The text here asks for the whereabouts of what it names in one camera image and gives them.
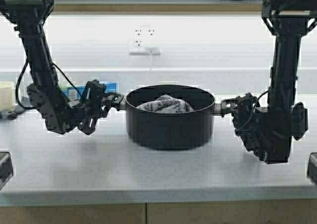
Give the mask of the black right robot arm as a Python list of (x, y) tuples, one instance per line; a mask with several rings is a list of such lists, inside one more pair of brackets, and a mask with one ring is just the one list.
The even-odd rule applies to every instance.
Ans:
[(282, 164), (288, 162), (292, 141), (308, 130), (308, 110), (295, 102), (296, 83), (301, 40), (317, 25), (317, 0), (262, 0), (261, 18), (275, 37), (267, 106), (247, 93), (223, 100), (213, 113), (232, 115), (235, 134), (260, 161)]

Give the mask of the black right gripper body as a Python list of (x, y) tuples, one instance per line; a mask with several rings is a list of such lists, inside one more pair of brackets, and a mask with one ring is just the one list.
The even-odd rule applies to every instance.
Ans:
[(251, 93), (245, 96), (237, 96), (233, 99), (233, 125), (235, 134), (239, 137), (255, 137), (256, 133), (253, 125), (254, 105), (257, 97)]

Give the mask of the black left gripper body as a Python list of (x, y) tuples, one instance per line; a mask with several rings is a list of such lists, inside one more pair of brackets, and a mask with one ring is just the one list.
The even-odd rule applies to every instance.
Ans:
[(86, 135), (91, 135), (96, 130), (100, 118), (107, 116), (105, 108), (106, 85), (98, 80), (87, 82), (79, 104), (79, 117), (77, 128)]

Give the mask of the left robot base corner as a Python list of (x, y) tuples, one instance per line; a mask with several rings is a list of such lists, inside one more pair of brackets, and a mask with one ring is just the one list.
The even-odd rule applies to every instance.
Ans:
[(9, 152), (0, 153), (0, 190), (8, 183), (13, 177), (13, 165)]

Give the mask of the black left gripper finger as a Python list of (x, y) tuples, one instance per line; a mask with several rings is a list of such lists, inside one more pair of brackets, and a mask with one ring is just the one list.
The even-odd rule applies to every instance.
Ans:
[(115, 108), (117, 111), (121, 110), (120, 107), (123, 102), (124, 96), (120, 93), (103, 93), (100, 106), (100, 115), (107, 115), (111, 108)]

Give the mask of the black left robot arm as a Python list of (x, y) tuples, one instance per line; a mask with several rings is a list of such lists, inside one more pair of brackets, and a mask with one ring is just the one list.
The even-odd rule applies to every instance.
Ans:
[(52, 61), (44, 31), (54, 6), (54, 0), (0, 0), (0, 12), (19, 33), (25, 65), (30, 66), (33, 82), (27, 86), (27, 94), (31, 109), (41, 114), (50, 132), (65, 134), (78, 128), (90, 135), (111, 108), (124, 109), (124, 96), (105, 92), (106, 85), (93, 80), (87, 82), (79, 103), (70, 103), (58, 84), (59, 68)]

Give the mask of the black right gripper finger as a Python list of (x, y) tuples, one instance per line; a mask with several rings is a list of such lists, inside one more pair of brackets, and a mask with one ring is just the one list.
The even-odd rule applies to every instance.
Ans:
[(237, 111), (238, 100), (236, 98), (222, 100), (220, 103), (220, 115), (233, 114)]

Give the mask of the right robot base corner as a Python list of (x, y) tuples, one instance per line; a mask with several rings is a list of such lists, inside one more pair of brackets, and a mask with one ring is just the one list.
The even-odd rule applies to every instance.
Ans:
[(307, 178), (317, 185), (317, 153), (311, 153), (309, 156)]

